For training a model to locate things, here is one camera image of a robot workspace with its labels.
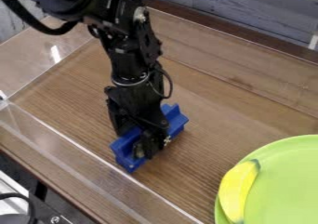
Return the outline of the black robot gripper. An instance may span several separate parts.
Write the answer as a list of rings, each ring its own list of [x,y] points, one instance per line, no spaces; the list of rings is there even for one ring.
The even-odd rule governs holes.
[[[113,79],[106,86],[108,115],[114,133],[122,136],[134,126],[142,131],[132,145],[132,157],[150,159],[164,148],[168,121],[161,112],[164,94],[162,78],[142,78],[138,81]]]

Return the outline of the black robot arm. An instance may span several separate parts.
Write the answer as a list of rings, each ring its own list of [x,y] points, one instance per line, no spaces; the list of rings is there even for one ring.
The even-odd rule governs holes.
[[[108,55],[112,85],[104,88],[110,122],[121,136],[132,127],[140,138],[132,144],[134,157],[152,158],[162,150],[168,137],[168,119],[160,110],[170,93],[170,79],[158,62],[162,54],[142,0],[30,0],[50,17],[62,21],[57,28],[45,26],[18,0],[1,0],[17,17],[38,32],[68,33],[84,24],[98,39]]]

